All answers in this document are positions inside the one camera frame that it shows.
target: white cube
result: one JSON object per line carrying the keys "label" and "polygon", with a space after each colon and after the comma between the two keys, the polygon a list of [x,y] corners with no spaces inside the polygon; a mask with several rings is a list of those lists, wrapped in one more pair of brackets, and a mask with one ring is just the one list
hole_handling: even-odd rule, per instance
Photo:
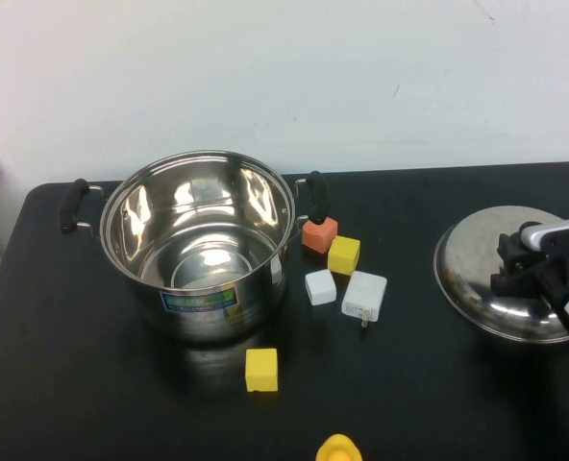
{"label": "white cube", "polygon": [[306,275],[306,291],[312,305],[333,303],[335,301],[335,283],[332,273],[324,271]]}
{"label": "white cube", "polygon": [[373,274],[355,271],[349,280],[342,313],[362,320],[376,322],[383,303],[387,279]]}

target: yellow rubber duck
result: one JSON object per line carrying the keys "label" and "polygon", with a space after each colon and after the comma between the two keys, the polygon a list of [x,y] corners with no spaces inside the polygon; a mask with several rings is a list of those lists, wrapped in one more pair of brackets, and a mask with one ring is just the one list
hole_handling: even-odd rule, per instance
{"label": "yellow rubber duck", "polygon": [[316,453],[316,461],[361,461],[361,453],[346,435],[335,434]]}

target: white wall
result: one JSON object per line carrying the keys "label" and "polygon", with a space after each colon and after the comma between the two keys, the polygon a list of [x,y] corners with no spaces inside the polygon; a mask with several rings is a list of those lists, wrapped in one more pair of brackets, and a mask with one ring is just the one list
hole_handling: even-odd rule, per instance
{"label": "white wall", "polygon": [[0,0],[1,250],[40,183],[209,148],[284,173],[569,159],[569,0]]}

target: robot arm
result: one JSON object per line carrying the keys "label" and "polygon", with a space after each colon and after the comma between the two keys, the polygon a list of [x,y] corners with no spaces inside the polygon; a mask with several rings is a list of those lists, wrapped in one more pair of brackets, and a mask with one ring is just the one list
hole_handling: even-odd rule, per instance
{"label": "robot arm", "polygon": [[513,235],[502,234],[498,254],[505,267],[492,276],[494,294],[540,298],[569,331],[569,220],[526,223]]}

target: pot label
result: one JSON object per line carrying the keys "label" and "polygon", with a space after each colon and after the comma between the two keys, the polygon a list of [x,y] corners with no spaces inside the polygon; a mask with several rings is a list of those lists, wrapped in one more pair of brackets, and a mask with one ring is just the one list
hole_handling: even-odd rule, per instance
{"label": "pot label", "polygon": [[161,291],[162,304],[170,312],[207,312],[237,304],[235,288],[226,288],[209,295],[183,295]]}

